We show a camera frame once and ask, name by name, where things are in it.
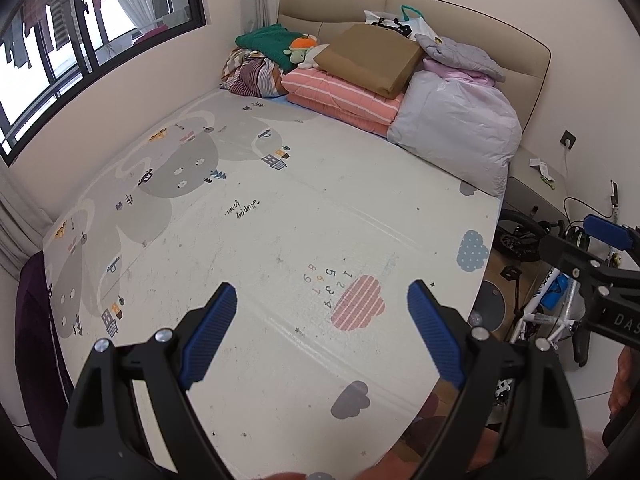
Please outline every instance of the striped blanket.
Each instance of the striped blanket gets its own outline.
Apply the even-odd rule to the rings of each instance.
[[[278,97],[287,93],[276,62],[257,50],[234,49],[222,70],[222,88],[245,97]]]

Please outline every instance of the stuffed toy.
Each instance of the stuffed toy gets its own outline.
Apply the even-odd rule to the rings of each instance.
[[[318,40],[312,35],[296,38],[291,42],[289,48],[284,50],[284,54],[289,56],[291,62],[295,65],[305,60],[306,53],[318,44]]]
[[[316,63],[316,56],[320,54],[324,49],[326,49],[329,45],[317,45],[313,48],[310,48],[306,53],[305,60],[298,65],[298,68],[320,68],[318,63]]]

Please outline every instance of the bicycle wheel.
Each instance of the bicycle wheel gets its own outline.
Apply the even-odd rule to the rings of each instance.
[[[495,229],[493,247],[513,260],[537,262],[540,260],[540,238],[546,234],[548,231],[530,216],[503,209]]]

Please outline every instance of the brown paper bag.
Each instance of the brown paper bag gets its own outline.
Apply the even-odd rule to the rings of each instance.
[[[394,99],[423,55],[417,42],[398,32],[359,23],[335,38],[316,63],[331,75]]]

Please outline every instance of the blue gripper pad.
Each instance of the blue gripper pad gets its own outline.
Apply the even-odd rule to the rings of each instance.
[[[184,390],[203,380],[222,338],[236,315],[238,298],[231,285],[218,295],[182,350],[182,367],[178,381]]]
[[[584,231],[589,236],[597,238],[619,251],[627,251],[633,246],[633,240],[626,232],[626,228],[596,215],[585,216]]]
[[[457,340],[440,316],[438,307],[418,282],[409,285],[406,299],[409,314],[431,358],[436,363],[440,376],[457,389],[462,388],[466,381],[462,368],[462,352]]]

